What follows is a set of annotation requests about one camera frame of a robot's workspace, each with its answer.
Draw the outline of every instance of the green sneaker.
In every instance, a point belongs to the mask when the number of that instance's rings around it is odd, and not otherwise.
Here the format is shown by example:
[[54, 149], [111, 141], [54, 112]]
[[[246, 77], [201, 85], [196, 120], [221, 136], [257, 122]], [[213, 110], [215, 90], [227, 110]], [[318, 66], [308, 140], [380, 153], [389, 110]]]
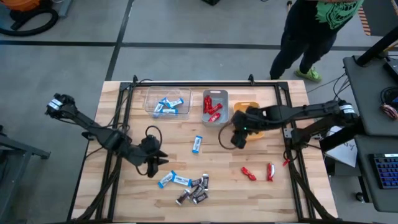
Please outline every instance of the green sneaker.
[[322, 77], [319, 75], [317, 71], [315, 71], [315, 68], [312, 67], [310, 71], [307, 72], [307, 74], [304, 74], [300, 71], [300, 69], [297, 69], [295, 72], [296, 76], [306, 78], [307, 80], [311, 80], [313, 82], [321, 82]]

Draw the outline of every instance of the keyboard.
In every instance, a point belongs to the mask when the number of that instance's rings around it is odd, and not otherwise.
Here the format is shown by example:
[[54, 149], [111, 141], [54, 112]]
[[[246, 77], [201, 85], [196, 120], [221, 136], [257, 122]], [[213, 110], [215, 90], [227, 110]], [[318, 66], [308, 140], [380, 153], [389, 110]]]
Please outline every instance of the keyboard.
[[372, 154], [370, 160], [380, 189], [398, 189], [398, 154]]

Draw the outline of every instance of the concrete floor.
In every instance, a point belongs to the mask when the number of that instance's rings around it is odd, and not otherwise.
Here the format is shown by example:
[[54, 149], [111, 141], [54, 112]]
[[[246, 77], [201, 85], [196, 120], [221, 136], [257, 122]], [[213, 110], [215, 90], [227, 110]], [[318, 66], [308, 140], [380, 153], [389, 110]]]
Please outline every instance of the concrete floor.
[[[122, 26], [128, 0], [78, 0], [69, 15], [43, 34], [0, 40], [67, 42], [115, 42]], [[122, 37], [123, 42], [263, 44], [270, 50], [189, 49], [122, 47], [112, 80], [244, 80], [268, 79], [271, 63], [278, 53], [286, 2], [270, 0], [221, 0], [211, 7], [199, 0], [135, 0]], [[26, 29], [48, 19], [41, 15]], [[9, 26], [7, 11], [0, 7], [0, 26]], [[354, 17], [338, 34], [335, 46], [368, 47], [379, 37], [363, 33]], [[57, 47], [0, 45], [0, 124], [16, 140], [51, 151], [47, 161], [32, 159], [25, 173], [11, 217], [29, 223], [65, 221], [72, 202], [87, 141], [81, 129], [44, 115], [54, 93], [75, 97], [79, 109], [93, 117], [114, 47]], [[359, 51], [331, 51], [315, 66], [326, 83], [344, 73], [342, 59]], [[283, 79], [297, 79], [287, 70]], [[307, 90], [321, 84], [305, 82]], [[311, 92], [311, 103], [334, 97], [333, 84]], [[340, 95], [354, 103], [348, 88]], [[352, 197], [359, 190], [355, 178], [332, 177], [339, 217], [350, 221], [395, 223], [398, 214], [379, 213], [371, 204]]]

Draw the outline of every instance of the wooden table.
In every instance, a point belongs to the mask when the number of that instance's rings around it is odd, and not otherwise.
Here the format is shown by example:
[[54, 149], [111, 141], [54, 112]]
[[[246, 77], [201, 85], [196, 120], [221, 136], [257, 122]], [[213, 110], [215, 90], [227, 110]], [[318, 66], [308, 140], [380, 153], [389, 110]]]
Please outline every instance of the wooden table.
[[[288, 81], [293, 106], [308, 104], [303, 81]], [[105, 82], [99, 100], [95, 121], [106, 125], [113, 117], [120, 82]], [[289, 169], [282, 167], [284, 140], [282, 131], [267, 131], [264, 137], [248, 142], [243, 150], [227, 151], [219, 143], [219, 128], [207, 128], [201, 123], [203, 90], [192, 87], [193, 106], [188, 120], [152, 119], [144, 109], [147, 88], [134, 90], [131, 104], [129, 134], [138, 144], [145, 137], [149, 125], [156, 125], [163, 134], [162, 150], [169, 155], [169, 163], [159, 166], [157, 175], [149, 179], [140, 176], [135, 167], [123, 160], [116, 199], [115, 222], [287, 222], [297, 221], [290, 183]], [[261, 107], [276, 105], [273, 87], [220, 87], [229, 93], [229, 110], [239, 101], [256, 101]], [[312, 120], [297, 122], [306, 127]], [[228, 143], [231, 131], [223, 133]], [[152, 134], [159, 137], [156, 130]], [[196, 135], [203, 136], [200, 154], [191, 152]], [[99, 148], [91, 142], [88, 153]], [[335, 203], [321, 151], [314, 148], [303, 150], [310, 188], [323, 206], [337, 216]], [[100, 190], [106, 151], [101, 150], [87, 158], [72, 217], [81, 215]], [[267, 165], [274, 163], [276, 173], [273, 182], [266, 181]], [[250, 181], [242, 175], [242, 166], [257, 177]], [[210, 175], [209, 198], [194, 205], [188, 201], [179, 207], [175, 200], [185, 189], [176, 183], [168, 183], [160, 189], [157, 182], [170, 170], [190, 179], [198, 179], [203, 173]], [[305, 217], [308, 217], [305, 197], [300, 191]], [[104, 214], [108, 211], [105, 203]]]

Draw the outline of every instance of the orange vacuum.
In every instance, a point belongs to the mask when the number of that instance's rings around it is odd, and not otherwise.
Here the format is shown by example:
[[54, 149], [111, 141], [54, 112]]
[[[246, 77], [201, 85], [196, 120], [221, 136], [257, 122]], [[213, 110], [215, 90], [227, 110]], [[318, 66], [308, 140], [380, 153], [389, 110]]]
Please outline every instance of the orange vacuum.
[[[11, 26], [11, 30], [0, 27], [0, 34], [16, 37], [40, 34], [51, 29], [59, 18], [58, 13], [52, 9], [53, 2], [51, 0], [0, 0], [0, 3], [11, 10], [10, 16], [15, 21]], [[52, 15], [46, 24], [32, 30], [18, 31], [31, 18], [43, 13]]]

